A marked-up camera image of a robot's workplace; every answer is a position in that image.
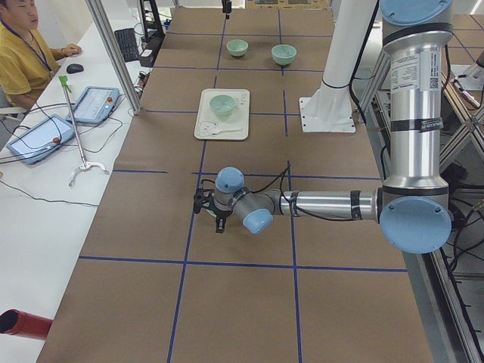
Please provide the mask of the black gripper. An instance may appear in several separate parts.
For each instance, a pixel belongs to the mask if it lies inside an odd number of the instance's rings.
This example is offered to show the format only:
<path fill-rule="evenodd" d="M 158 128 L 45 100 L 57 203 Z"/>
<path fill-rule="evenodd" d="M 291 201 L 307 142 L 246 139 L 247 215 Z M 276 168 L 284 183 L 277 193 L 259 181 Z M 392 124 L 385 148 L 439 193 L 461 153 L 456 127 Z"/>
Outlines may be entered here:
<path fill-rule="evenodd" d="M 209 203 L 209 208 L 216 214 L 216 233 L 225 231 L 226 218 L 231 215 L 231 210 L 227 206 L 219 205 L 215 202 Z"/>

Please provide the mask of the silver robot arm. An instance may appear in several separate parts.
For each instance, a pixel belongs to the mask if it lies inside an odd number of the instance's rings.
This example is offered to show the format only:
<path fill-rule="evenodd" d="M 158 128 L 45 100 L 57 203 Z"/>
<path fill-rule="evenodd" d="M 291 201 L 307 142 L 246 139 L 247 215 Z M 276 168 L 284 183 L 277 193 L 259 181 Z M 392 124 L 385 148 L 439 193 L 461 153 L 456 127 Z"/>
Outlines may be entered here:
<path fill-rule="evenodd" d="M 344 1 L 338 11 L 320 88 L 301 98 L 304 132 L 350 132 L 351 81 L 376 16 L 383 20 L 383 53 L 390 60 L 391 170 L 373 192 L 251 191 L 242 172 L 222 169 L 214 188 L 198 191 L 194 211 L 208 209 L 223 232 L 238 216 L 257 234 L 274 216 L 334 222 L 371 219 L 407 253 L 439 249 L 451 233 L 448 184 L 439 171 L 441 50 L 452 36 L 450 1 Z"/>

